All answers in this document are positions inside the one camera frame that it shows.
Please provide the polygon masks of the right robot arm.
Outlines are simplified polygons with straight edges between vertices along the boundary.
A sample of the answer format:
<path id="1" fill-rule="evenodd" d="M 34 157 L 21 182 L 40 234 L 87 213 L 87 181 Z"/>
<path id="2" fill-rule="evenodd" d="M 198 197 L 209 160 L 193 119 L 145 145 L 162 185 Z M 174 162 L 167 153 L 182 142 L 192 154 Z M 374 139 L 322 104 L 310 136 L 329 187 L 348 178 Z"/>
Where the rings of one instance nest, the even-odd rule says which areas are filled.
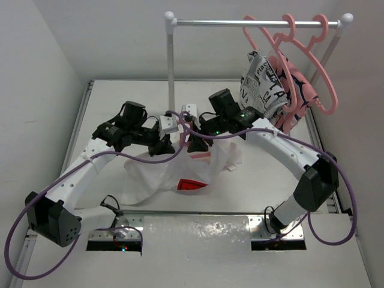
<path id="1" fill-rule="evenodd" d="M 317 211 L 339 187 L 336 158 L 332 154 L 322 155 L 313 148 L 291 142 L 262 112 L 251 106 L 240 108 L 229 89 L 212 94 L 209 102 L 215 116 L 208 120 L 199 115 L 196 105 L 182 107 L 184 120 L 193 123 L 194 133 L 188 147 L 191 152 L 207 150 L 213 138 L 221 134 L 239 134 L 273 156 L 298 180 L 293 194 L 270 213 L 265 224 L 270 234 L 280 233 L 298 217 Z"/>

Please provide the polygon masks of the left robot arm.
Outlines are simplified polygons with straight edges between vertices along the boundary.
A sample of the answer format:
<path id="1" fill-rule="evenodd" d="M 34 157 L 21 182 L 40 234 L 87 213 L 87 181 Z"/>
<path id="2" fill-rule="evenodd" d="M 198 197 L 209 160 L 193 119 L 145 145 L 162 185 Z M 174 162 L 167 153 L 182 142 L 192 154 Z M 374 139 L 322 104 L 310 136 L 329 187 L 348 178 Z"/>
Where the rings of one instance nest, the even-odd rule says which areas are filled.
<path id="1" fill-rule="evenodd" d="M 35 192 L 27 196 L 29 228 L 61 247 L 82 233 L 112 228 L 123 215 L 119 208 L 105 203 L 87 209 L 76 205 L 93 179 L 124 148 L 146 146 L 150 156 L 175 153 L 170 140 L 178 130 L 175 116 L 159 116 L 151 128 L 144 127 L 147 118 L 144 105 L 127 101 L 116 116 L 100 124 L 78 158 L 44 196 Z"/>

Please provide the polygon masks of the white t shirt red print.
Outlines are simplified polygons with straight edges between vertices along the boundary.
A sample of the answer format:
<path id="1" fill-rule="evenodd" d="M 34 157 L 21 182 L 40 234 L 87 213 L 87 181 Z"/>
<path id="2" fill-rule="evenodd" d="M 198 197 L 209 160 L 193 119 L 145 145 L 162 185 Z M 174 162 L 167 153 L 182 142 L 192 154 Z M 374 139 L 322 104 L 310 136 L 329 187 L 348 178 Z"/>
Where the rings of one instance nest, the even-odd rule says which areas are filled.
<path id="1" fill-rule="evenodd" d="M 165 191 L 199 190 L 216 180 L 224 171 L 242 164 L 242 152 L 231 140 L 218 140 L 208 152 L 187 152 L 187 147 L 174 159 L 160 164 L 134 160 L 124 163 L 123 205 L 136 205 Z"/>

